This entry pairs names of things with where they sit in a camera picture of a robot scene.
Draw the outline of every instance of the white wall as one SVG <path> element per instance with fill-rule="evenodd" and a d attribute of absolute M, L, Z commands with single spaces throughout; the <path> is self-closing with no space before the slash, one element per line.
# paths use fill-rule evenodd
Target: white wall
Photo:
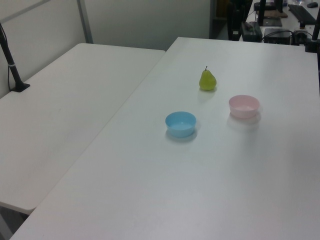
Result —
<path fill-rule="evenodd" d="M 85 0 L 95 44 L 167 50 L 209 38 L 212 0 Z"/>
<path fill-rule="evenodd" d="M 23 82 L 76 44 L 86 42 L 76 0 L 50 0 L 2 26 Z M 9 92 L 7 68 L 1 49 L 0 98 Z"/>

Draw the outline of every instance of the black stand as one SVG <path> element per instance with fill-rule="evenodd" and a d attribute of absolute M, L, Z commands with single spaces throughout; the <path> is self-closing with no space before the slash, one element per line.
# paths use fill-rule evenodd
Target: black stand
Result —
<path fill-rule="evenodd" d="M 266 0 L 260 0 L 258 24 L 260 27 L 282 27 L 279 17 L 265 17 Z"/>
<path fill-rule="evenodd" d="M 12 55 L 10 53 L 10 50 L 8 47 L 8 42 L 5 37 L 5 33 L 3 32 L 3 28 L 1 26 L 1 24 L 0 24 L 0 44 L 1 44 L 4 56 L 6 58 L 6 61 L 8 62 L 8 66 L 11 70 L 12 76 L 15 81 L 15 87 L 12 89 L 12 91 L 21 93 L 23 90 L 30 87 L 30 84 L 26 84 L 21 81 L 16 64 L 15 64 L 14 59 L 12 58 Z"/>
<path fill-rule="evenodd" d="M 307 42 L 305 43 L 305 51 L 307 53 L 317 53 L 317 49 L 319 48 L 319 45 L 320 45 L 320 41 L 318 40 L 319 30 L 320 30 L 320 8 L 318 11 L 318 16 L 316 17 L 312 38 L 311 40 L 307 39 Z"/>

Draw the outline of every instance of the pink bowl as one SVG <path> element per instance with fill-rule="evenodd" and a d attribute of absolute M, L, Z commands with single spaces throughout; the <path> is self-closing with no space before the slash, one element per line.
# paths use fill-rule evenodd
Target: pink bowl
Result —
<path fill-rule="evenodd" d="M 237 95 L 230 98 L 229 106 L 233 116 L 240 119 L 249 119 L 257 114 L 260 103 L 253 96 Z"/>

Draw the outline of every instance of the computer mouse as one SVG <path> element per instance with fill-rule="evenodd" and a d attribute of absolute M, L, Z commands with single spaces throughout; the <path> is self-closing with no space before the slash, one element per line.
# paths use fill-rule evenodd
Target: computer mouse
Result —
<path fill-rule="evenodd" d="M 310 2 L 306 5 L 308 8 L 312 9 L 312 8 L 316 8 L 318 7 L 318 3 L 317 2 Z"/>

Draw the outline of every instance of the table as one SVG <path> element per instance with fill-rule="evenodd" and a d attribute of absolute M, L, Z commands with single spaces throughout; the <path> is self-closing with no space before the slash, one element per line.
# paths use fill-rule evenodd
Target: table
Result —
<path fill-rule="evenodd" d="M 256 117 L 230 115 L 239 94 Z M 195 134 L 167 134 L 175 111 Z M 317 240 L 319 122 L 315 53 L 179 37 L 12 240 Z"/>
<path fill-rule="evenodd" d="M 0 206 L 30 214 L 164 51 L 79 44 L 0 100 Z"/>
<path fill-rule="evenodd" d="M 254 3 L 259 3 L 259 2 L 260 2 L 260 0 L 253 0 L 249 14 L 254 11 Z M 319 7 L 308 8 L 307 4 L 310 2 L 311 2 L 311 0 L 302 0 L 302 1 L 288 0 L 288 4 L 303 6 L 314 17 L 314 19 L 317 19 Z M 320 0 L 312 0 L 312 2 L 317 2 L 318 5 L 320 6 Z M 280 26 L 280 27 L 279 26 L 271 26 L 271 27 L 261 26 L 260 28 L 261 28 L 261 32 L 262 32 L 263 36 L 265 35 L 266 28 L 274 28 L 274 29 L 283 28 L 283 29 L 289 29 L 292 32 L 296 31 L 296 30 L 300 30 L 300 23 L 298 22 L 298 19 L 295 17 L 295 15 L 289 11 L 288 6 L 283 7 L 283 12 L 286 13 L 288 15 L 288 17 L 281 18 L 282 26 Z M 255 13 L 256 12 L 254 11 L 251 15 L 248 16 L 248 18 L 246 20 L 248 23 L 255 21 Z M 310 33 L 311 35 L 308 34 L 308 38 L 311 38 L 312 34 L 314 33 L 314 29 L 315 29 L 315 25 L 306 25 L 305 29 L 303 29 L 303 30 Z"/>

